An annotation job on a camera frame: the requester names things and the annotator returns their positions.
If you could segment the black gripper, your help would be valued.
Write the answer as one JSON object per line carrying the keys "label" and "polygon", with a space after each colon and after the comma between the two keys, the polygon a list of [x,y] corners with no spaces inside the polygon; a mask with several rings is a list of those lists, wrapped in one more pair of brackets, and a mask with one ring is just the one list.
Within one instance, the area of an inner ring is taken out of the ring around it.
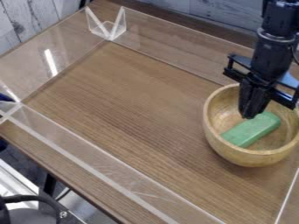
{"label": "black gripper", "polygon": [[256,31],[257,41],[252,57],[231,53],[223,74],[239,83],[237,111],[252,119],[271,101],[293,109],[299,101],[299,80],[291,75],[297,32],[272,35]]}

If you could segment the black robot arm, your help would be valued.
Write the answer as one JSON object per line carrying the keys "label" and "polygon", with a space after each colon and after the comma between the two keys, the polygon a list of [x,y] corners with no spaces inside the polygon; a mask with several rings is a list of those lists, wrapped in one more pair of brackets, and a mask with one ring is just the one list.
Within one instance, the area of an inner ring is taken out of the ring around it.
{"label": "black robot arm", "polygon": [[289,72],[292,62],[299,65],[299,0],[263,0],[261,18],[252,57],[229,54],[223,71],[239,83],[237,111],[247,119],[271,101],[288,109],[299,101],[299,79]]}

